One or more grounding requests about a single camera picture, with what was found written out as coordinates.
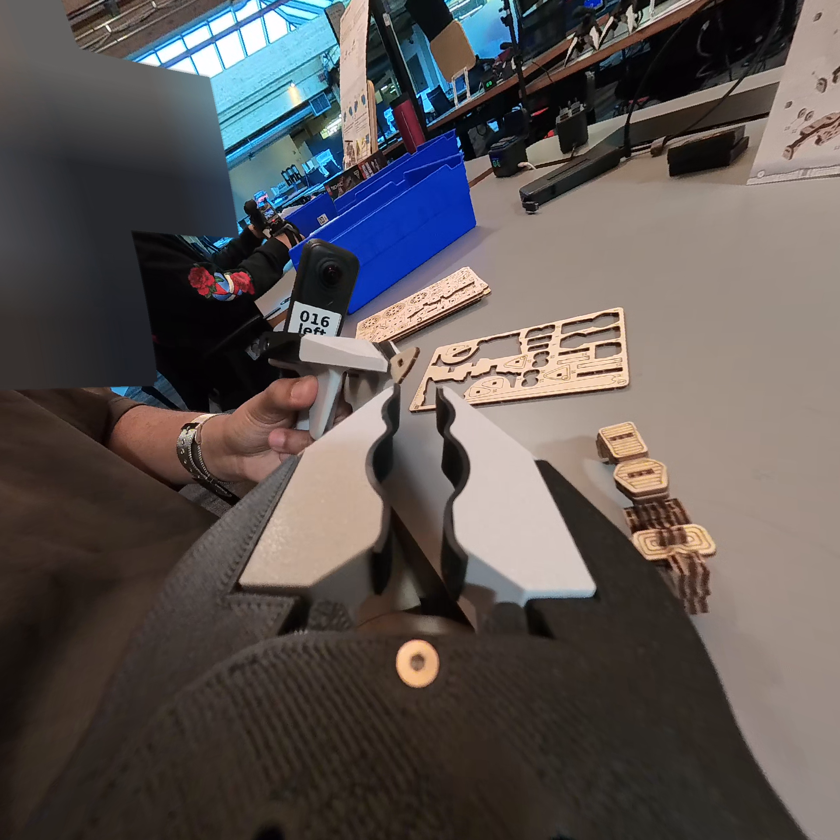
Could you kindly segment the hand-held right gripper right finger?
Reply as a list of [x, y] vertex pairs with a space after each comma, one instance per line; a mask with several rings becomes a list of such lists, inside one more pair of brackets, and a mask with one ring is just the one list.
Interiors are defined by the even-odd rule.
[[531, 453], [446, 386], [436, 391], [444, 508], [441, 573], [476, 609], [589, 599], [595, 582]]

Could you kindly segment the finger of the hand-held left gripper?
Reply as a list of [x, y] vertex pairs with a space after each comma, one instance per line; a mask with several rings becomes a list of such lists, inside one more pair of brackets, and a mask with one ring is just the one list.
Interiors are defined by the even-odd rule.
[[337, 424], [392, 384], [390, 374], [345, 373], [339, 389]]
[[379, 347], [366, 339], [300, 337], [299, 361], [345, 371], [390, 373], [390, 361]]

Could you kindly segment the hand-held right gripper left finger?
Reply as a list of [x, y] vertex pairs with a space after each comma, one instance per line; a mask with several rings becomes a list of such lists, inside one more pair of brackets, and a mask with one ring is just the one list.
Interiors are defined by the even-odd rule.
[[238, 579], [247, 593], [373, 617], [392, 572], [392, 467], [401, 387], [388, 385], [304, 450]]

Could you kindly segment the person's left forearm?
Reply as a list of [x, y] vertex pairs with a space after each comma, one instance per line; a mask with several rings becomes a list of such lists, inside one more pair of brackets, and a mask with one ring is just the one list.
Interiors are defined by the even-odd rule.
[[108, 450], [169, 487], [184, 487], [194, 478], [176, 453], [176, 442], [192, 412], [177, 412], [140, 404], [123, 414], [108, 438]]

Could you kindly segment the grey desk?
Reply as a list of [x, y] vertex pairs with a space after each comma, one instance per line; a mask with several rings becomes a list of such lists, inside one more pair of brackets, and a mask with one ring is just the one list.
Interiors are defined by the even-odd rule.
[[[744, 186], [747, 159], [669, 178], [641, 156], [536, 217], [493, 292], [434, 348], [608, 305], [631, 383], [481, 407], [540, 464], [597, 593], [511, 614], [524, 633], [441, 637], [440, 675], [385, 677], [394, 637], [337, 637], [327, 694], [367, 756], [337, 766], [328, 838], [838, 838], [838, 179]], [[717, 541], [690, 618], [623, 529], [599, 426], [635, 421]]]

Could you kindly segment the stack of wooden puzzle sheets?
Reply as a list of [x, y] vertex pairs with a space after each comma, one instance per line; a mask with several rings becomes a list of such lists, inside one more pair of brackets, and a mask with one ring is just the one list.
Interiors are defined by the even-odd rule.
[[489, 294], [487, 283], [471, 268], [464, 267], [362, 320], [356, 328], [355, 338], [374, 343], [397, 342], [476, 304]]

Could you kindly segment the large blue plastic bin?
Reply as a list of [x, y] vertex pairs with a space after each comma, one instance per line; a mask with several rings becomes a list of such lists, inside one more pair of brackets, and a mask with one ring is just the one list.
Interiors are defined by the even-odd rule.
[[455, 131], [405, 154], [334, 201], [319, 238], [354, 253], [349, 313], [381, 295], [476, 226]]

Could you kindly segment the wooden model assembly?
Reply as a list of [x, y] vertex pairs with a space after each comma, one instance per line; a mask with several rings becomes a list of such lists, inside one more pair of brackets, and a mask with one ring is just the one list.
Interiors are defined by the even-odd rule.
[[631, 422], [599, 429], [595, 446], [599, 458], [614, 467], [616, 488], [630, 500], [623, 513], [636, 551], [658, 570], [688, 614], [707, 614], [707, 561], [717, 553], [717, 545], [671, 496], [666, 465], [651, 458]]

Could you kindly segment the wooden cutout puzzle sheet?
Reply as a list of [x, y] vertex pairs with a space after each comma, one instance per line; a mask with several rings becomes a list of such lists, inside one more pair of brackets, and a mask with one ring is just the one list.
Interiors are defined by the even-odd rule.
[[492, 406], [615, 391], [629, 381], [624, 310], [607, 308], [438, 347], [409, 408], [432, 411], [440, 386]]

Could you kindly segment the dark printed box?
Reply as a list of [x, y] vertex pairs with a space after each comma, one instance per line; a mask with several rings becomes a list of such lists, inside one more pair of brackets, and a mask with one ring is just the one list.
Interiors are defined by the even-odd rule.
[[385, 166], [387, 166], [387, 161], [384, 153], [377, 151], [326, 181], [325, 191], [336, 202], [341, 195], [372, 178]]

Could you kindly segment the red cylinder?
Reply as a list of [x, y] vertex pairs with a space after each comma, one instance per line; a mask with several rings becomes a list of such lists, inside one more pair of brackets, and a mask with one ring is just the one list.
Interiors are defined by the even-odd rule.
[[427, 141], [423, 122], [417, 116], [416, 105], [415, 98], [408, 93], [402, 94], [391, 103], [395, 124], [409, 154], [416, 153]]

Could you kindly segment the small black upright device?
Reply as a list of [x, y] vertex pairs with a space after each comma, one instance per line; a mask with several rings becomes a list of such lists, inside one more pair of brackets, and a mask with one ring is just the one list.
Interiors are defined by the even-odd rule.
[[588, 124], [587, 111], [581, 101], [574, 100], [559, 111], [555, 121], [555, 135], [563, 155], [572, 156], [577, 149], [587, 145]]

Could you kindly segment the brown rounded board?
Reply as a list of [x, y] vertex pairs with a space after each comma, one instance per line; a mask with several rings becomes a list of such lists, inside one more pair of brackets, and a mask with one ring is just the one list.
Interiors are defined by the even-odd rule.
[[476, 63], [476, 53], [461, 23], [456, 19], [429, 41], [429, 47], [438, 68], [447, 79], [457, 76], [463, 70], [470, 70]]

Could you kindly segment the flat black box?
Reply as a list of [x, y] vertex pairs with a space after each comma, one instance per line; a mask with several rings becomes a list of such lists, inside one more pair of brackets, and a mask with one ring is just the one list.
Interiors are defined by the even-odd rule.
[[748, 147], [743, 124], [682, 140], [668, 148], [668, 175], [680, 177], [729, 167]]

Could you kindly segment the white instruction sheet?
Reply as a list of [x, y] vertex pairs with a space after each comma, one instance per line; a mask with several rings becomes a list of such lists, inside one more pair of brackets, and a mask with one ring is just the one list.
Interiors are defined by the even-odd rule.
[[748, 184], [839, 175], [839, 2], [805, 1]]

